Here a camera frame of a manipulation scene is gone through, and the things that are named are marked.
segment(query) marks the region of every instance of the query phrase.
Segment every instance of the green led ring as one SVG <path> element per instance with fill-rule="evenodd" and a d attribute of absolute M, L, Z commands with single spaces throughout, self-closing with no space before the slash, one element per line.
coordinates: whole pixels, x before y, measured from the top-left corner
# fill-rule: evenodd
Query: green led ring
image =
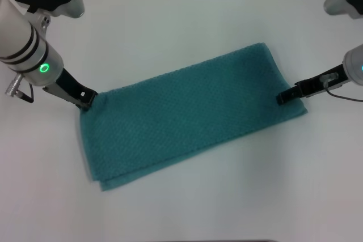
<path fill-rule="evenodd" d="M 49 64 L 47 64 L 47 63 L 44 63 L 44 64 L 42 64 L 40 67 L 39 67 L 39 71 L 41 72 L 41 73 L 45 73 L 45 72 L 47 72 L 49 70 Z"/>

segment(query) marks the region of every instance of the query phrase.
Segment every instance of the cable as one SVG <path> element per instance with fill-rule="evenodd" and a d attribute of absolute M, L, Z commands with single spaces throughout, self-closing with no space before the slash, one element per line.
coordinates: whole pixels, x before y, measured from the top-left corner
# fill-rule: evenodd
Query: cable
<path fill-rule="evenodd" d="M 30 96 L 31 96 L 32 100 L 34 101 L 34 91 L 33 91 L 33 85 L 31 85 L 31 84 L 29 83 L 29 87 L 30 87 Z"/>
<path fill-rule="evenodd" d="M 334 94 L 330 93 L 330 91 L 328 90 L 328 88 L 325 88 L 325 91 L 327 91 L 327 93 L 329 95 L 331 95 L 333 97 L 337 97 L 338 99 L 345 99 L 345 100 L 350 100 L 350 101 L 363 102 L 363 99 L 352 99 L 350 97 L 334 95 Z"/>

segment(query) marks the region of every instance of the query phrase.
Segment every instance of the textured fabric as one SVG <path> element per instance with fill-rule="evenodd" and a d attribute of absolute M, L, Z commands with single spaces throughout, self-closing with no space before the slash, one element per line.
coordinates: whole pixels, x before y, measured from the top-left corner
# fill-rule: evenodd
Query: textured fabric
<path fill-rule="evenodd" d="M 206 148 L 305 114 L 265 44 L 99 94 L 81 112 L 85 153 L 103 190 Z"/>

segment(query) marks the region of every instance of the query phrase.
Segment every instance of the folded towel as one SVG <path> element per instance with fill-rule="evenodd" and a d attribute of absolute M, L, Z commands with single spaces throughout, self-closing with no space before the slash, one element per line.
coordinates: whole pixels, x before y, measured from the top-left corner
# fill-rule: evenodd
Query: folded towel
<path fill-rule="evenodd" d="M 307 111 L 279 106 L 289 88 L 265 44 L 99 94 L 81 111 L 90 171 L 103 190 Z"/>

